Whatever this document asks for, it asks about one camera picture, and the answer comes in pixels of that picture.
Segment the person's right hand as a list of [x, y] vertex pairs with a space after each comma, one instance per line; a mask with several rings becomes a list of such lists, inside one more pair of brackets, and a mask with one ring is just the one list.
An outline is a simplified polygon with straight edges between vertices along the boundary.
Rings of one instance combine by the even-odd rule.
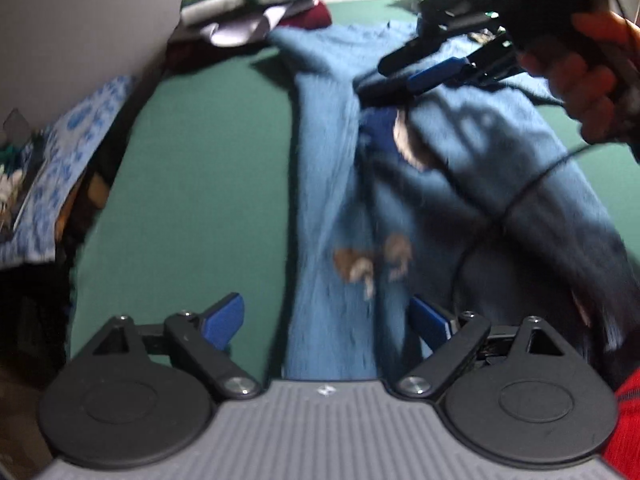
[[[597, 42], [617, 44], [639, 65], [639, 27], [633, 22], [612, 11], [576, 13], [572, 21], [578, 32]], [[610, 94], [617, 84], [612, 70], [589, 67], [576, 52], [550, 64], [540, 62], [532, 52], [521, 52], [518, 62], [529, 75], [548, 80], [551, 93], [564, 103], [568, 116], [580, 123], [580, 135], [587, 143], [602, 143], [608, 137], [615, 117]]]

